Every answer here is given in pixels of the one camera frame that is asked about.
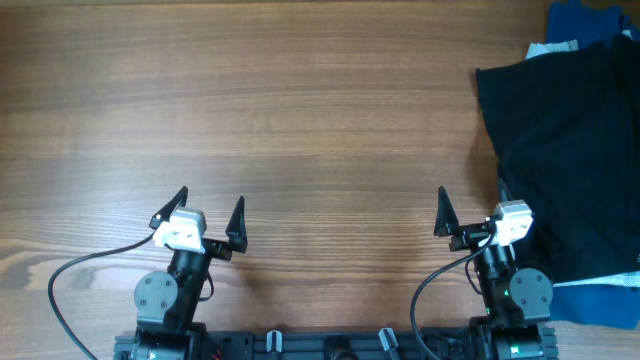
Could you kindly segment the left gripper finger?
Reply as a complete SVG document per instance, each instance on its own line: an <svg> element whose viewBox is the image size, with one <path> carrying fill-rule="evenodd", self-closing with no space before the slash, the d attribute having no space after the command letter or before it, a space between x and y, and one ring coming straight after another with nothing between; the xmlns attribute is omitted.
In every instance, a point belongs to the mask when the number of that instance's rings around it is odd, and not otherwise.
<svg viewBox="0 0 640 360"><path fill-rule="evenodd" d="M178 208L184 207L188 199L188 188L183 186L174 197L169 200L163 207L161 207L152 217L149 222L151 229L157 229L162 222L168 221L171 214Z"/></svg>
<svg viewBox="0 0 640 360"><path fill-rule="evenodd" d="M245 253L248 246L244 211L245 198L240 196L225 230L231 249L241 253Z"/></svg>

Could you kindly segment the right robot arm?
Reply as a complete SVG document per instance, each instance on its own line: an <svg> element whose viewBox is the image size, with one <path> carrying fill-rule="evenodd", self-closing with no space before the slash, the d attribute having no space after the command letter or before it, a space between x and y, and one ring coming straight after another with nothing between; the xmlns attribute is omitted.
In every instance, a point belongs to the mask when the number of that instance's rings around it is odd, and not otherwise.
<svg viewBox="0 0 640 360"><path fill-rule="evenodd" d="M553 359L558 356L550 320L551 280L535 267L516 263L514 244L533 225L523 200L503 201L484 221L468 225L458 217L444 187L438 189L434 234L450 239L452 252L468 251L485 314L467 328L427 335L444 359Z"/></svg>

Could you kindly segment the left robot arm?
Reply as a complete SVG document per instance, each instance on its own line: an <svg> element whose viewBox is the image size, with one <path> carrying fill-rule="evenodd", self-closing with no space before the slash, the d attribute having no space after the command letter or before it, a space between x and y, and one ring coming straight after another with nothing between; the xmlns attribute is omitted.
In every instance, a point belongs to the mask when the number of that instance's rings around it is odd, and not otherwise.
<svg viewBox="0 0 640 360"><path fill-rule="evenodd" d="M219 347L206 325L193 320L205 284L213 283L209 267L214 259L229 261L248 246L245 198L240 197L225 230L226 241L205 236L202 211L186 206L182 187L150 220L152 240L173 251L164 271L145 275L136 285L137 327L133 339L114 352L116 359L220 359Z"/></svg>

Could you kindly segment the black shorts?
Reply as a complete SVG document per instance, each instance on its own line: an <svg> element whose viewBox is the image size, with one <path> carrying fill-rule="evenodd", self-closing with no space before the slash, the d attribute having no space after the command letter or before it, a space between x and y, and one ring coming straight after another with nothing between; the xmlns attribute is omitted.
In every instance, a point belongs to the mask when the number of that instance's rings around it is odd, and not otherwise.
<svg viewBox="0 0 640 360"><path fill-rule="evenodd" d="M534 213L518 255L557 282L638 271L638 42L479 69L476 83L500 178Z"/></svg>

